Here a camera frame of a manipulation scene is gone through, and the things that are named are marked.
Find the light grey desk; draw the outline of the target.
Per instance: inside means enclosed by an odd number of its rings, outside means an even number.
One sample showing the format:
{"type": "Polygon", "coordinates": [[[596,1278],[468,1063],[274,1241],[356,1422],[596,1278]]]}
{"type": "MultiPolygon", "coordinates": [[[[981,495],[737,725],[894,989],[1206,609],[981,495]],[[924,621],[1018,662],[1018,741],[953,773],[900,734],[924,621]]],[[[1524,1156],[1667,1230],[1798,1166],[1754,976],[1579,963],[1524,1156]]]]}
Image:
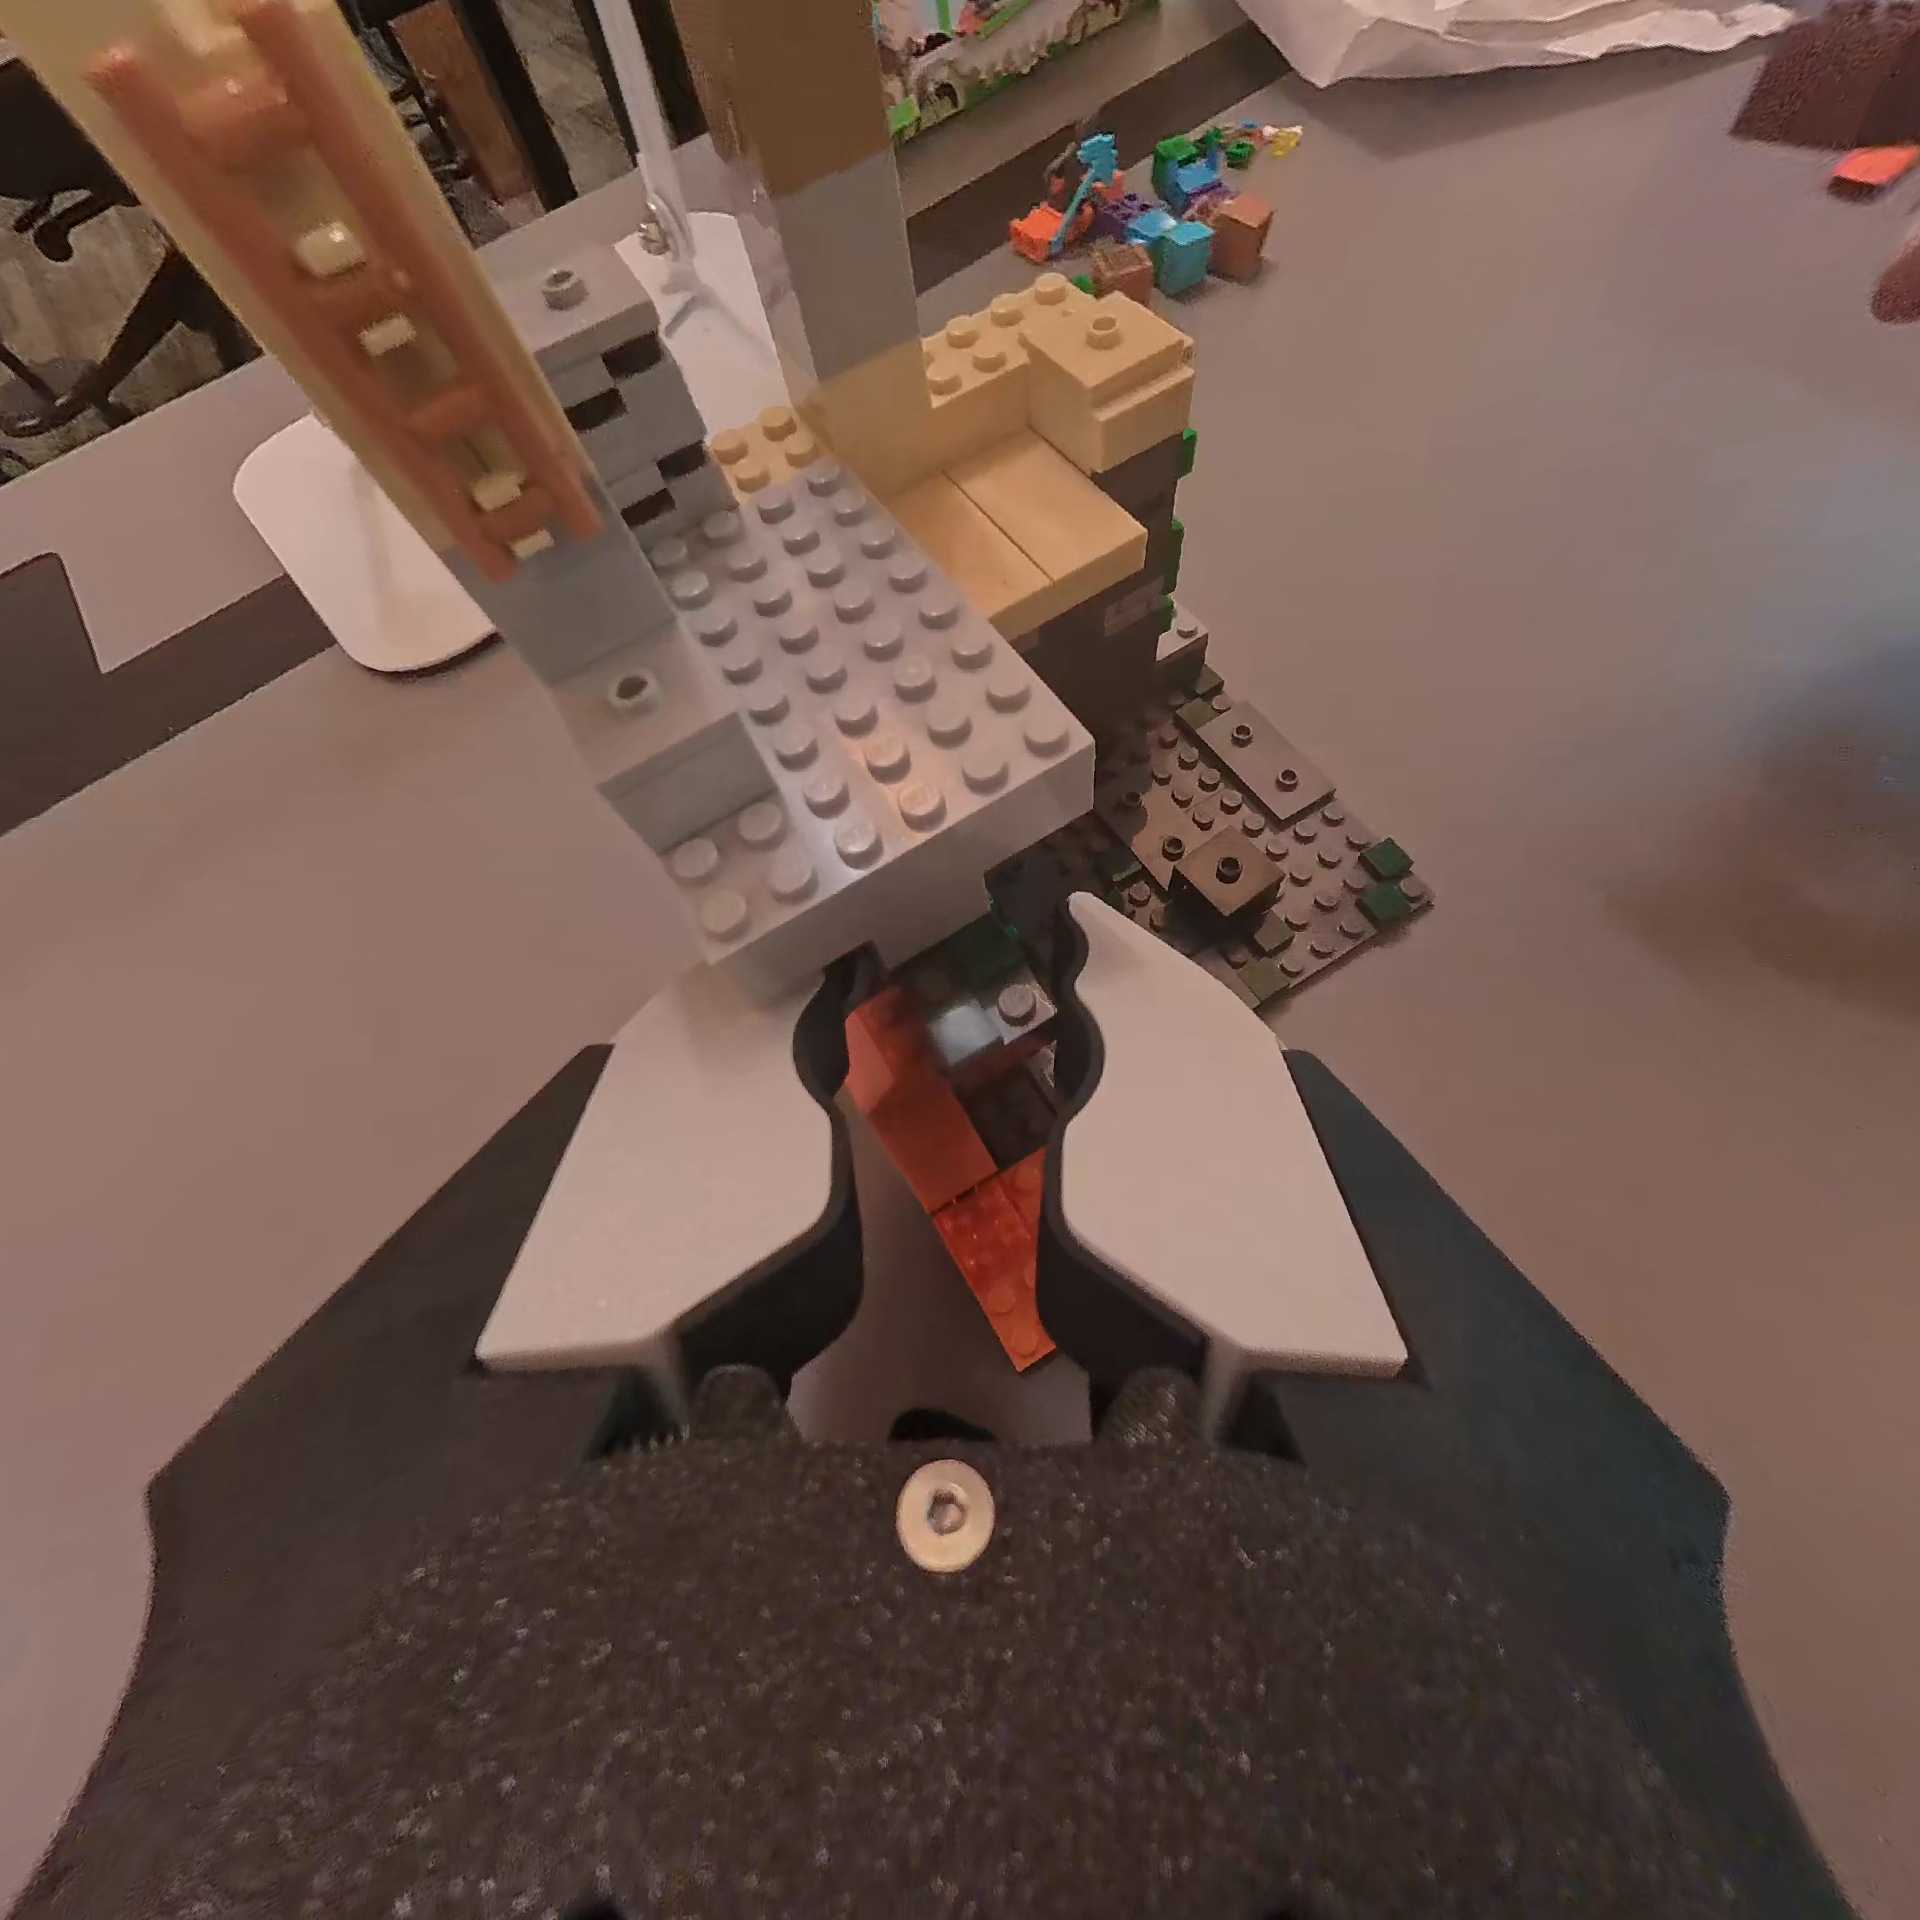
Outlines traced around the light grey desk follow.
{"type": "MultiPolygon", "coordinates": [[[[1912,190],[1754,53],[1311,92],[1197,341],[1213,662],[1434,884],[1283,1013],[1734,1496],[1839,1882],[1918,1917],[1912,190]]],[[[146,1483],[685,958],[505,656],[328,652],[3,838],[3,1897],[146,1483]]]]}

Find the black office chair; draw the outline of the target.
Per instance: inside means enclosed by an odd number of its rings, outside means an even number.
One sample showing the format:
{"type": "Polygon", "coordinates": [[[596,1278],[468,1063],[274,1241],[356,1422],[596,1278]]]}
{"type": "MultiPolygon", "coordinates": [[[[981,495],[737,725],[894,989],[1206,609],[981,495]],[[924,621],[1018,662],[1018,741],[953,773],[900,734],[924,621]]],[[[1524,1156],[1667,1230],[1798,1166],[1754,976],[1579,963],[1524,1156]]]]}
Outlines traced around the black office chair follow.
{"type": "Polygon", "coordinates": [[[120,388],[171,334],[203,359],[160,396],[261,353],[44,83],[3,61],[3,475],[35,442],[128,426],[120,388]]]}

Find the white plastic bag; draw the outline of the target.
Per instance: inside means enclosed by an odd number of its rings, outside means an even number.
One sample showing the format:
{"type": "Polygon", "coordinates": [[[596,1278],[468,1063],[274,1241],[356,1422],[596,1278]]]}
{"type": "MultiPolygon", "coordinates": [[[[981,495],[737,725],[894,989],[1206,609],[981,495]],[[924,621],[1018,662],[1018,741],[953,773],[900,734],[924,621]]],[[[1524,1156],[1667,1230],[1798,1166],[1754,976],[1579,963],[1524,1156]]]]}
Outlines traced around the white plastic bag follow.
{"type": "Polygon", "coordinates": [[[1318,88],[1628,52],[1714,58],[1796,23],[1790,2],[1239,2],[1239,12],[1318,88]]]}

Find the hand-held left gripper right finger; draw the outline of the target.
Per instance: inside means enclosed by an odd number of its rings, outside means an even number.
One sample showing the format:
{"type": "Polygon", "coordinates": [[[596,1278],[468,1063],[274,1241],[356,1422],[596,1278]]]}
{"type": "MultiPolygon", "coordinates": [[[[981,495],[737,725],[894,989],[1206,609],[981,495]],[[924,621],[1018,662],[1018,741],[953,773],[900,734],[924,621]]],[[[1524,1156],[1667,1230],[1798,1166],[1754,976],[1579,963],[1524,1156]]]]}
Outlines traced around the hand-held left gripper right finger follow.
{"type": "Polygon", "coordinates": [[[1402,1373],[1406,1336],[1274,1035],[1089,892],[1060,909],[1053,1000],[1037,1314],[1089,1383],[1402,1373]]]}

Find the green toy box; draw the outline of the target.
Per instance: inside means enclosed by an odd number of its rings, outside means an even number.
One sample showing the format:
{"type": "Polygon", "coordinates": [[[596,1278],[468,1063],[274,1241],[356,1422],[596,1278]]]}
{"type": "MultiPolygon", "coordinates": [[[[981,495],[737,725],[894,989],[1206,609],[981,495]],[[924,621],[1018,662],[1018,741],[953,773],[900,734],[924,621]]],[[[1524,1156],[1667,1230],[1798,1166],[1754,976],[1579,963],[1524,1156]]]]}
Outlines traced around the green toy box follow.
{"type": "Polygon", "coordinates": [[[1157,2],[873,2],[886,128],[906,143],[1139,12],[1157,2]]]}

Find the white monitor stand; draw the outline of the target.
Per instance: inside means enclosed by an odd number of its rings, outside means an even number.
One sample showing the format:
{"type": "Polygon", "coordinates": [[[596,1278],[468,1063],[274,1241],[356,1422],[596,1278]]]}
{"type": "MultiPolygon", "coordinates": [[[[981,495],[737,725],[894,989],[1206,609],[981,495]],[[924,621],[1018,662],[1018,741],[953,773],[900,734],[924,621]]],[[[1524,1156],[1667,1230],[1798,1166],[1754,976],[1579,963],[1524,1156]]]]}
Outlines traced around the white monitor stand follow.
{"type": "Polygon", "coordinates": [[[706,341],[706,347],[725,334],[734,349],[766,368],[779,395],[784,380],[775,341],[739,225],[725,211],[694,211],[685,205],[685,187],[671,159],[671,139],[633,7],[590,2],[590,12],[607,43],[613,99],[624,112],[633,145],[641,211],[624,251],[645,259],[633,274],[649,294],[662,302],[662,329],[681,329],[685,343],[706,341]]]}
{"type": "Polygon", "coordinates": [[[324,420],[256,445],[232,495],[356,667],[405,680],[493,644],[485,613],[324,420]]]}

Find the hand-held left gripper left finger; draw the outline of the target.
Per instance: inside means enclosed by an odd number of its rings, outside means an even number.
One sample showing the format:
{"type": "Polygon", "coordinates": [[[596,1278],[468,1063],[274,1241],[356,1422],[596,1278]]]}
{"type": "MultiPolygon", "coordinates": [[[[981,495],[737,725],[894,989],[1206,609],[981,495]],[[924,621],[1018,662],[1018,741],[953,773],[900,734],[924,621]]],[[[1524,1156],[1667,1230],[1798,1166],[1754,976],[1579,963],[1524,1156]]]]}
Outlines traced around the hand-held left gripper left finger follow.
{"type": "Polygon", "coordinates": [[[624,1021],[473,1350],[493,1373],[633,1367],[687,1397],[793,1377],[849,1325],[864,1233],[835,1098],[866,952],[758,1004],[692,969],[624,1021]]]}

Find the toy brick building model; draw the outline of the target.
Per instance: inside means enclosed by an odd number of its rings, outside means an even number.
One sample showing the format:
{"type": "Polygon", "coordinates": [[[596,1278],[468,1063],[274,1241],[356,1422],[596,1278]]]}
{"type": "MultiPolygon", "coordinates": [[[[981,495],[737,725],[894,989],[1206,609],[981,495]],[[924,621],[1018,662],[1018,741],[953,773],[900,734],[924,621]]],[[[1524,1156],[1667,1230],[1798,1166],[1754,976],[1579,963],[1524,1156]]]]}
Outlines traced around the toy brick building model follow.
{"type": "Polygon", "coordinates": [[[926,359],[861,2],[679,2],[791,407],[700,412],[621,257],[493,281],[335,2],[3,2],[3,34],[284,364],[758,1004],[981,931],[1090,809],[1016,637],[1150,579],[1102,487],[1193,347],[1042,276],[926,359]]]}

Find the pile of small brick pieces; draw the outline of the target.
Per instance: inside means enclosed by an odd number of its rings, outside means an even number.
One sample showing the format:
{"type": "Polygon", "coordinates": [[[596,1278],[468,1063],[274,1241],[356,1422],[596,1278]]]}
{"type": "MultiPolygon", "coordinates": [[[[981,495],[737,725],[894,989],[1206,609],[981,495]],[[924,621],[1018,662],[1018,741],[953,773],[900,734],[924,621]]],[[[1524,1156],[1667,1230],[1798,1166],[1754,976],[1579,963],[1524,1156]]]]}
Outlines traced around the pile of small brick pieces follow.
{"type": "Polygon", "coordinates": [[[1146,190],[1126,183],[1117,136],[1079,133],[1047,162],[1043,198],[1009,221],[1009,251],[1060,271],[1089,294],[1186,299],[1210,280],[1250,281],[1265,257],[1272,205],[1250,187],[1257,159],[1299,149],[1299,125],[1210,125],[1163,136],[1146,190]]]}

